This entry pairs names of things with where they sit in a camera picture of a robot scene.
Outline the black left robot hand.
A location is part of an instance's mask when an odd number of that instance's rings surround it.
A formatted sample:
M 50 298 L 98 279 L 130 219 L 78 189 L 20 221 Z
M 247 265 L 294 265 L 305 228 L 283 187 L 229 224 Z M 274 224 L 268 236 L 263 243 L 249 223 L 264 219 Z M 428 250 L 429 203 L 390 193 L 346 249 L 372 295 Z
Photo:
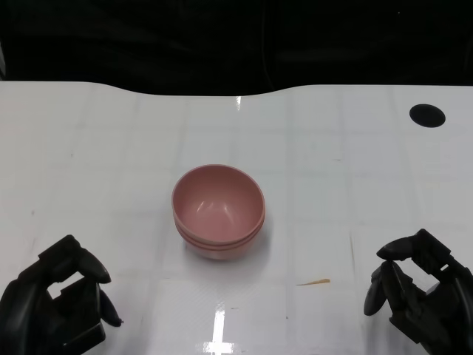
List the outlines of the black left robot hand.
M 1 297 L 2 354 L 84 354 L 122 319 L 101 289 L 111 277 L 67 235 L 11 281 Z

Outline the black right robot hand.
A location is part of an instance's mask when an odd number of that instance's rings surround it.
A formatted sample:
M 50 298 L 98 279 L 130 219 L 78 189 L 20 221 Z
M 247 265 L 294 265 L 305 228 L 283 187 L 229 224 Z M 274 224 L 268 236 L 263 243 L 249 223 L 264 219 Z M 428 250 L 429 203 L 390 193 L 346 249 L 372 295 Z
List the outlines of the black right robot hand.
M 472 273 L 427 230 L 386 244 L 377 252 L 383 263 L 372 273 L 364 314 L 388 303 L 389 321 L 428 354 L 472 353 Z M 398 262 L 410 259 L 438 282 L 423 291 Z

